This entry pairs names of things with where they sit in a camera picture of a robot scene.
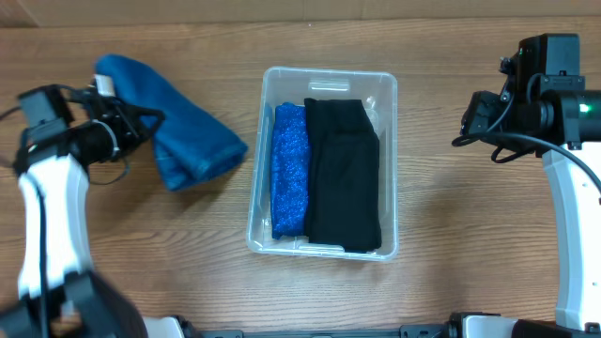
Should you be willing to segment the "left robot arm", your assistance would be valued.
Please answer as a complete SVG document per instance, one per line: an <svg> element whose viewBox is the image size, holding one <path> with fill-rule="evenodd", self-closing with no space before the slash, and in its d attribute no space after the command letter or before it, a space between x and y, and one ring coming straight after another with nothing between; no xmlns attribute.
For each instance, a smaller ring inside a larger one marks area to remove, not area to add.
<svg viewBox="0 0 601 338"><path fill-rule="evenodd" d="M94 269L86 226L88 168L124 160L164 121L111 89L60 84L22 93L27 120L13 169L25 204L25 254L19 301L1 314L7 337L51 337L69 305L81 318L69 337L168 337L185 334L172 317L142 317Z"/></svg>

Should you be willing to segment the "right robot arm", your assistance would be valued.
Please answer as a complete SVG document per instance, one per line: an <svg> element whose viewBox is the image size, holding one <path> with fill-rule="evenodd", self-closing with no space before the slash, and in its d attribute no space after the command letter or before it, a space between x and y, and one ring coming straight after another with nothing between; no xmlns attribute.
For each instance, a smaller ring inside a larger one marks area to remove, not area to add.
<svg viewBox="0 0 601 338"><path fill-rule="evenodd" d="M485 313L450 316L445 337L597 337L600 334L600 93L580 73L576 34L525 38L504 57L499 94L474 93L453 146L494 146L491 160L533 154L553 200L560 262L551 322Z"/></svg>

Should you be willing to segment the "black cloth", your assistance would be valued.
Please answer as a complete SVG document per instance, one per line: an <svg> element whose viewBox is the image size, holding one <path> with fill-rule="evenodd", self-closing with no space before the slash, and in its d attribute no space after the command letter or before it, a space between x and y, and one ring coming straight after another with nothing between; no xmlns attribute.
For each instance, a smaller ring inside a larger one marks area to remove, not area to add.
<svg viewBox="0 0 601 338"><path fill-rule="evenodd" d="M306 127L312 145L336 133L373 133L361 100L304 100Z"/></svg>
<svg viewBox="0 0 601 338"><path fill-rule="evenodd" d="M315 244L367 253L381 247L379 140L372 132L334 133L315 144L306 234Z"/></svg>

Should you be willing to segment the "blue glitter cloth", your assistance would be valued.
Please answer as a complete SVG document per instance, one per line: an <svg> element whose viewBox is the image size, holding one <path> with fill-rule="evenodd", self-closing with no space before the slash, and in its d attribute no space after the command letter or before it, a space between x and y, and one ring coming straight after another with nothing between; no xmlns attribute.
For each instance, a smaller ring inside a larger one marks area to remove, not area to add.
<svg viewBox="0 0 601 338"><path fill-rule="evenodd" d="M290 102L277 106L270 152L270 215L274 239L304 235L310 158L305 108Z"/></svg>

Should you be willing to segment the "teal towel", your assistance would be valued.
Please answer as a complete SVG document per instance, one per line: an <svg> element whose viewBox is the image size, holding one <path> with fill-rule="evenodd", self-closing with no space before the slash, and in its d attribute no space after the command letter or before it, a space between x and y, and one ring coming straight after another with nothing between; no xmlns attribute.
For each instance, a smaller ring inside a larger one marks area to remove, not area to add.
<svg viewBox="0 0 601 338"><path fill-rule="evenodd" d="M95 71L110 77L116 95L128 104L164 113L153 148L167 190L177 192L208 182L242 163L248 146L152 67L107 54L97 61Z"/></svg>

